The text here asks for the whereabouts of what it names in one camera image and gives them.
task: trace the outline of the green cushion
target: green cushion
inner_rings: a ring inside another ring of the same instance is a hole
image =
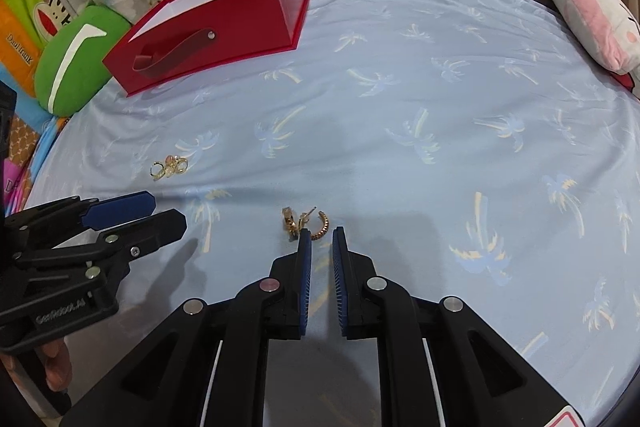
[[[42,52],[34,75],[40,105],[57,116],[82,109],[111,78],[102,60],[129,28],[124,17],[105,6],[87,6],[62,26]]]

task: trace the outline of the paul frank logo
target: paul frank logo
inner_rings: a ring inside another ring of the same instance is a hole
[[[33,57],[31,57],[31,55],[28,54],[27,50],[25,50],[22,47],[22,44],[20,44],[20,42],[18,42],[14,38],[14,35],[9,33],[6,37],[6,40],[7,42],[9,42],[9,44],[11,44],[11,47],[18,52],[18,55],[22,57],[22,60],[24,60],[28,66],[31,66],[31,63],[33,62]]]

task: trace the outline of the finger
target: finger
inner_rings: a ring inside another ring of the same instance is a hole
[[[60,345],[58,354],[45,363],[47,384],[52,391],[62,391],[71,383],[71,358],[65,343]]]
[[[44,353],[45,357],[49,359],[54,359],[58,355],[58,352],[60,351],[60,347],[62,347],[62,344],[64,343],[65,341],[60,339],[57,341],[52,341],[48,344],[44,344],[44,346],[41,346],[40,349]]]

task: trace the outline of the white stripe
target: white stripe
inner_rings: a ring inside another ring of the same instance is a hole
[[[56,73],[56,77],[53,79],[53,86],[51,86],[51,94],[49,95],[49,103],[47,104],[47,108],[49,112],[53,113],[53,103],[56,101],[56,95],[58,93],[58,89],[60,89],[60,84],[62,83],[62,78],[65,76],[66,70],[68,70],[71,65],[71,61],[76,56],[78,49],[86,39],[90,39],[92,37],[103,37],[107,34],[106,31],[101,30],[100,28],[96,28],[91,24],[85,24],[80,28],[80,31],[76,34],[74,39],[71,41],[71,45],[66,50],[65,56],[62,57],[62,62],[60,62],[60,67],[58,68],[58,73]]]
[[[438,390],[436,370],[433,367],[433,360],[431,360],[431,353],[429,351],[427,339],[422,339],[422,344],[424,345],[424,353],[427,355],[427,364],[429,365],[429,375],[431,377],[431,386],[433,387],[433,396],[436,399],[436,408],[438,409],[438,421],[440,422],[440,427],[446,427],[447,423],[444,420],[444,411],[442,410],[442,399],[440,398],[440,391]]]
[[[218,359],[220,358],[221,350],[222,350],[222,341],[220,341],[220,344],[218,345],[216,360],[213,361],[211,378],[209,378],[209,386],[207,387],[207,396],[205,397],[204,406],[202,407],[202,415],[200,416],[200,427],[204,427],[204,420],[207,418],[207,409],[209,408],[209,398],[211,398],[211,388],[213,387],[213,378],[216,376],[216,369],[218,368]]]

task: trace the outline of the human hand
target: human hand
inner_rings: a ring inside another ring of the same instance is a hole
[[[46,357],[44,368],[49,388],[52,391],[62,391],[69,387],[72,378],[71,359],[69,357],[69,350],[66,347],[65,341],[53,341],[48,344],[44,344],[44,346],[39,349]],[[9,372],[9,375],[15,384],[19,387],[23,387],[20,378],[15,374],[17,361],[14,357],[9,357],[8,355],[0,353],[0,360],[2,360],[2,364],[4,364],[4,367]]]

